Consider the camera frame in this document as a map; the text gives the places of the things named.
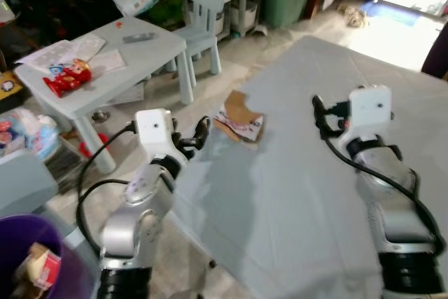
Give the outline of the red white carton trash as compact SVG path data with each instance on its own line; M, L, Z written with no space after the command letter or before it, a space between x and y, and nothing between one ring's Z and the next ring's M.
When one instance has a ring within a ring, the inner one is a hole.
M57 283L61 258L45 245L34 242L13 273L10 299L43 299Z

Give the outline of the purple rubbish bin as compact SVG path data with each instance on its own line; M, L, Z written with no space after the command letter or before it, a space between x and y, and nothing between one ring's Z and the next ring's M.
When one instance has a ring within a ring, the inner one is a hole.
M32 244L42 244L61 258L54 286L42 299L94 299L94 274L46 218L17 214L0 218L0 299L12 299L14 272L29 255Z

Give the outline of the torn brown cardboard packaging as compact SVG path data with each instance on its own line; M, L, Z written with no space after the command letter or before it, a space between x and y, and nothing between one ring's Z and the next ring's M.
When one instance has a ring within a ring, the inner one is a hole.
M265 131L265 114L246 106L247 95L233 90L211 114L212 124L234 142L257 148Z

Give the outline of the pale blue kids table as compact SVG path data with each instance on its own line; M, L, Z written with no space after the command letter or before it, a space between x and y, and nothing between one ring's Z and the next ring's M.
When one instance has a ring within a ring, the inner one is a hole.
M117 28L116 22L122 22L123 26ZM123 43L124 36L147 32L155 32L156 39L138 43ZM62 98L58 98L47 88L42 81L44 77L39 77L32 72L16 75L31 90L36 101L51 116L57 118L61 129L76 128L81 140L90 151L100 151L94 160L94 165L100 173L108 174L115 171L116 162L108 151L102 149L102 140L92 126L90 116L93 111L105 106L109 100L124 93L126 89L134 87L138 82L150 77L151 73L170 61L183 61L186 58L186 41L166 29L138 18L129 17L112 21L92 33L112 43L112 46L121 51L127 69L94 78L86 87L77 89ZM188 72L178 71L178 74L181 83L181 100L183 103L191 103L193 101L193 85L190 79L186 78Z

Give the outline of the grey remote control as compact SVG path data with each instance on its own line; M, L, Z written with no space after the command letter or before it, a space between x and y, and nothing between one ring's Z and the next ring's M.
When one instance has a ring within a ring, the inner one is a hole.
M156 39L157 34L155 32L147 32L142 34L130 34L130 36L124 36L122 38L123 43L138 43L147 42Z

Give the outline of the blue door mat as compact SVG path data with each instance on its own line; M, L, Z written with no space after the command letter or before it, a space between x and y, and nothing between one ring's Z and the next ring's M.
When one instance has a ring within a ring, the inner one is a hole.
M414 11L406 11L404 8L396 7L383 2L368 1L359 7L369 18L385 18L405 26L414 26L419 20L419 14Z

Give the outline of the pale blue kids chair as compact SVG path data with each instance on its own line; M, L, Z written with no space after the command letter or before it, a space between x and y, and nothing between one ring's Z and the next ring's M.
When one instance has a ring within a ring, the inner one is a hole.
M190 23L176 30L175 34L185 39L185 59L176 61L179 71L187 71L185 77L190 79L192 85L196 85L196 71L193 66L193 58L202 53L210 53L210 72L221 72L220 50L216 33L217 14L224 11L228 0L189 0L192 2L190 11Z

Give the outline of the red toy figure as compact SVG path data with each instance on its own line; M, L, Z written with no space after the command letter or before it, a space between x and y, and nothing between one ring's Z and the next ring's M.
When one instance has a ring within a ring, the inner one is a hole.
M47 88L58 98L80 88L92 79L92 68L81 59L73 59L70 63L55 63L49 68L51 77L44 77Z

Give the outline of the dark purple round object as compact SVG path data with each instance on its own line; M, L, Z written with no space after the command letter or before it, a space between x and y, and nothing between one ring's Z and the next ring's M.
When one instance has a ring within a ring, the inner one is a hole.
M448 70L448 25L439 32L428 56L421 66L421 72L436 78L444 77Z

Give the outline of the white printed paper sheets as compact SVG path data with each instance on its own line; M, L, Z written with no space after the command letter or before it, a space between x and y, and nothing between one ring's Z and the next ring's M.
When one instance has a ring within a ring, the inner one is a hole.
M84 34L79 39L61 40L23 57L17 62L14 72L17 75L32 72L38 77L49 77L52 67L67 67L77 61L85 63L94 77L127 69L123 54L112 43L96 34Z

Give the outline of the colourful plastic bag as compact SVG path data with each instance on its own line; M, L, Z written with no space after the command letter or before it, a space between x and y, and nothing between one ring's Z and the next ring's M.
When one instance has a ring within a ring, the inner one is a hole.
M61 148L57 123L49 116L27 108L0 113L0 158L29 149L42 161L48 161Z

